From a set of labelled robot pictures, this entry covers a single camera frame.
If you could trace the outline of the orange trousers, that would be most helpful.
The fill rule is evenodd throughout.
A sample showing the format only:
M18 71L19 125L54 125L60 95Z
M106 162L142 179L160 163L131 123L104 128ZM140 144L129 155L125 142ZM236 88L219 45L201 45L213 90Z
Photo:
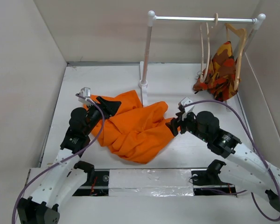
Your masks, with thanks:
M121 159L147 164L174 138L166 126L171 121L164 117L166 102L143 106L135 90L103 98L121 105L115 116L100 121L91 134Z

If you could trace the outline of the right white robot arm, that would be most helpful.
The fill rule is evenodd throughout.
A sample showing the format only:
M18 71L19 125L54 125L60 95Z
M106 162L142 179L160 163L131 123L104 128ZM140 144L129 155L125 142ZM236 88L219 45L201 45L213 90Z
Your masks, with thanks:
M228 163L214 160L208 166L206 178L210 183L222 181L242 187L280 212L280 168L263 162L239 138L221 129L218 118L211 112L177 116L166 123L174 136L189 132L206 142L211 152L228 160Z

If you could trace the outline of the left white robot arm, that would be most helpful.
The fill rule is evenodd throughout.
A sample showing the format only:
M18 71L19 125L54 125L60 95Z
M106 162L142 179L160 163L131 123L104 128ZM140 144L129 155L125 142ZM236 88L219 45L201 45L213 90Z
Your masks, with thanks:
M22 224L57 224L60 211L84 185L95 178L94 166L81 160L84 151L97 139L89 135L99 122L113 117L121 106L120 101L108 101L101 96L93 102L90 97L77 94L87 108L75 108L70 114L69 128L60 145L52 166L44 170L40 185L28 197L19 195L16 211Z

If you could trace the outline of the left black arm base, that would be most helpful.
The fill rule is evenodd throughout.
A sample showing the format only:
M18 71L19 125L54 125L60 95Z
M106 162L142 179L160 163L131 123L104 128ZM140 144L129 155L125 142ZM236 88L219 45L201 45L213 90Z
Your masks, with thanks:
M83 170L87 174L86 182L80 186L73 196L108 196L109 175L108 169L95 169L94 165L79 161L74 168Z

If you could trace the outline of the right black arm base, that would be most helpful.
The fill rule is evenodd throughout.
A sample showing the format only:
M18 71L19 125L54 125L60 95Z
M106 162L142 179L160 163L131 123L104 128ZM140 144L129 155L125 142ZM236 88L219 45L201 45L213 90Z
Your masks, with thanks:
M222 182L218 176L225 162L214 160L207 168L191 170L189 183L193 184L194 196L229 195L236 193L234 185Z

